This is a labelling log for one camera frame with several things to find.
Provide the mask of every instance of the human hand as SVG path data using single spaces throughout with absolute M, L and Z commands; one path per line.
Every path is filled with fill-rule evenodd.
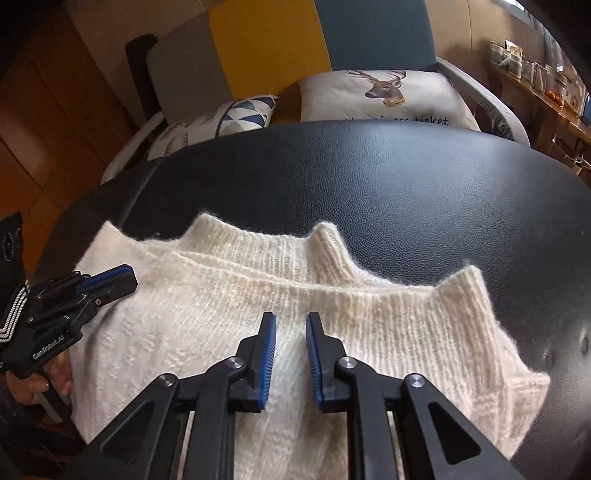
M 52 359 L 45 366 L 45 371 L 50 376 L 51 383 L 60 395 L 65 397 L 72 393 L 74 382 L 68 350 L 65 350 Z M 14 399 L 22 405 L 34 405 L 38 403 L 39 401 L 36 395 L 46 392 L 49 389 L 47 379 L 40 374 L 32 374 L 26 379 L 21 380 L 12 372 L 7 372 L 6 383 Z

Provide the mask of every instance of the black sleeve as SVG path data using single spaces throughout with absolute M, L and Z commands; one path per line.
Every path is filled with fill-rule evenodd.
M 10 437 L 18 426 L 33 426 L 43 418 L 40 405 L 24 406 L 17 403 L 6 382 L 6 375 L 0 375 L 0 439 Z

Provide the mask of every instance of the knit texture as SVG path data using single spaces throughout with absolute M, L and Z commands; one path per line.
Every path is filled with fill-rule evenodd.
M 360 269 L 330 223 L 295 238 L 201 215 L 179 239 L 144 242 L 106 223 L 78 269 L 121 263 L 136 293 L 102 308 L 72 347 L 73 419 L 87 441 L 157 375 L 233 355 L 266 311 L 278 319 L 271 392 L 262 414 L 236 417 L 237 479 L 347 477 L 345 416 L 320 414 L 311 393 L 308 312 L 379 373 L 424 374 L 507 457 L 550 382 L 521 362 L 476 267 L 434 287 L 395 284 Z

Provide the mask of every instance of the ribbed knit collar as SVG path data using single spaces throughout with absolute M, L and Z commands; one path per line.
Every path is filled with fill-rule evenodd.
M 210 255 L 298 283 L 392 287 L 355 264 L 337 227 L 328 222 L 318 223 L 309 236 L 300 238 L 248 232 L 204 213 L 181 238 L 144 244 Z

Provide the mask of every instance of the cushion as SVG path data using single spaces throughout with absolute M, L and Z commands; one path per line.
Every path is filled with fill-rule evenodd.
M 388 119 L 480 131 L 462 97 L 440 73 L 342 70 L 299 84 L 302 122 Z
M 212 138 L 268 127 L 277 99 L 275 95 L 240 99 L 200 116 L 190 125 L 185 122 L 172 124 L 156 139 L 148 160 L 166 157 L 187 145 Z

